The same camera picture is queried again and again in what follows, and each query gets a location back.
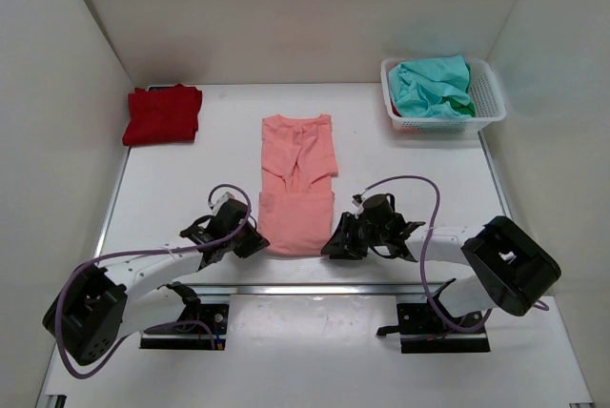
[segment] white floor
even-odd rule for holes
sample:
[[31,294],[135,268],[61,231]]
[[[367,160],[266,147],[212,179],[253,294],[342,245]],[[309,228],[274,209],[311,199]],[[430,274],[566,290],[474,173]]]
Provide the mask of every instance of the white floor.
[[[220,182],[246,189],[257,210],[260,123],[282,113],[329,113],[339,177],[335,217],[351,196],[383,177],[423,174],[442,193],[437,225],[477,225],[501,214],[476,136],[405,136],[392,132],[376,84],[203,86],[199,134],[192,146],[132,149],[106,235],[104,253],[184,244],[177,233],[207,213]],[[379,189],[396,195],[405,218],[427,220],[429,186],[404,181]],[[430,278],[469,270],[430,263]],[[216,266],[190,282],[417,282],[417,265],[278,259],[266,254]],[[131,337],[100,374],[67,375],[55,356],[44,393],[67,395],[66,407],[315,406],[529,407],[590,401],[552,298],[551,312],[525,317],[495,312],[485,355],[404,356],[398,338],[375,337],[396,323],[389,296],[234,296],[227,350],[148,351]]]

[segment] white laundry basket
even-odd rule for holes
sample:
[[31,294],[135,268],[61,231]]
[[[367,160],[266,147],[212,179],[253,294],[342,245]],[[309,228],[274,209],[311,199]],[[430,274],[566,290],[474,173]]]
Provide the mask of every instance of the white laundry basket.
[[394,130],[399,132],[478,132],[487,125],[506,116],[504,100],[498,88],[496,77],[484,60],[465,59],[470,66],[470,87],[468,93],[477,110],[477,117],[468,119],[441,119],[436,117],[400,117],[392,111],[392,95],[388,83],[388,72],[408,58],[386,58],[381,62],[381,88],[388,115],[392,118]]

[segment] red cloth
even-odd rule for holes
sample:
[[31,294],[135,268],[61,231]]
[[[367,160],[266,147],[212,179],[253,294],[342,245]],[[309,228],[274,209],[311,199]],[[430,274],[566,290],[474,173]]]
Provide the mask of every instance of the red cloth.
[[193,142],[203,93],[181,84],[159,91],[135,89],[129,95],[131,121],[125,146]]

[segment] wall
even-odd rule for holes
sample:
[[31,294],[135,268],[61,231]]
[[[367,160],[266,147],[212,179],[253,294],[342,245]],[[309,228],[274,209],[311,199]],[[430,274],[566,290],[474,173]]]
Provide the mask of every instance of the wall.
[[519,0],[490,56],[508,115],[486,131],[518,220],[563,269],[560,310],[598,407],[610,406],[609,31],[610,0]]
[[139,85],[376,82],[392,55],[485,57],[516,0],[89,0]]
[[82,0],[0,0],[0,406],[34,406],[42,316],[91,257],[131,82]]

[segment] pink cloth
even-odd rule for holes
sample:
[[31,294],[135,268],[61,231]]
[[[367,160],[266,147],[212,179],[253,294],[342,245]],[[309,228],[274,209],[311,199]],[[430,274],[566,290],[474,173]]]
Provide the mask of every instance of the pink cloth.
[[263,119],[258,226],[283,255],[320,255],[331,237],[338,174],[331,116]]

